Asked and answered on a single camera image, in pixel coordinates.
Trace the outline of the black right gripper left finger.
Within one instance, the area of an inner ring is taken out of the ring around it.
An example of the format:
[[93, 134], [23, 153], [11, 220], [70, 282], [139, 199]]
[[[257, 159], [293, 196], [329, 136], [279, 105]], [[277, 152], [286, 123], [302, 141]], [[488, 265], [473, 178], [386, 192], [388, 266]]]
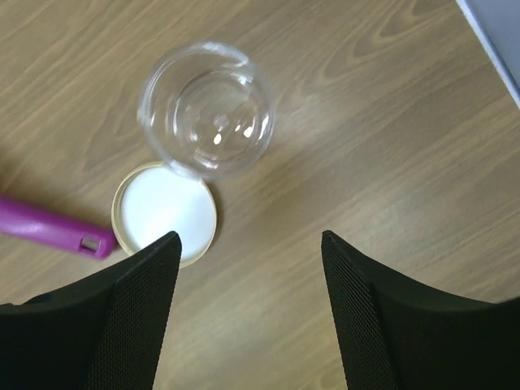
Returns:
[[180, 269], [169, 232], [20, 305], [1, 306], [3, 389], [151, 389]]

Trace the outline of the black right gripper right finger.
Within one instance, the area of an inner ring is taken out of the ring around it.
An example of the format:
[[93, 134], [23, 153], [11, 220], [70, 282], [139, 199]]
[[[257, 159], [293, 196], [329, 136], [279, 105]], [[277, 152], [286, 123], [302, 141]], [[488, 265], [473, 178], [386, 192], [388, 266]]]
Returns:
[[321, 253], [348, 388], [518, 388], [518, 299], [427, 286], [330, 231]]

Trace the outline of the magenta plastic scoop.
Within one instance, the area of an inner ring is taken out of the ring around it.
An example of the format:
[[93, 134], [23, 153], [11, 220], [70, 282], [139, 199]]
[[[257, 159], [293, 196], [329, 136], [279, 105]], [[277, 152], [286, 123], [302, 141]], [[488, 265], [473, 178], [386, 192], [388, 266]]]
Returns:
[[107, 258], [116, 247], [109, 228], [6, 197], [1, 198], [1, 233], [96, 259]]

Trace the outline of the clear plastic jar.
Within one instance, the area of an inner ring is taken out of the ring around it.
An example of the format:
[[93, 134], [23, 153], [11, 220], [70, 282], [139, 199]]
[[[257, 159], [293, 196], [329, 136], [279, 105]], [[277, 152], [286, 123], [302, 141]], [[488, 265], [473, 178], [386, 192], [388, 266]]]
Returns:
[[254, 165], [274, 132], [275, 104], [262, 69], [221, 42], [166, 52], [136, 110], [150, 147], [178, 176], [214, 181]]

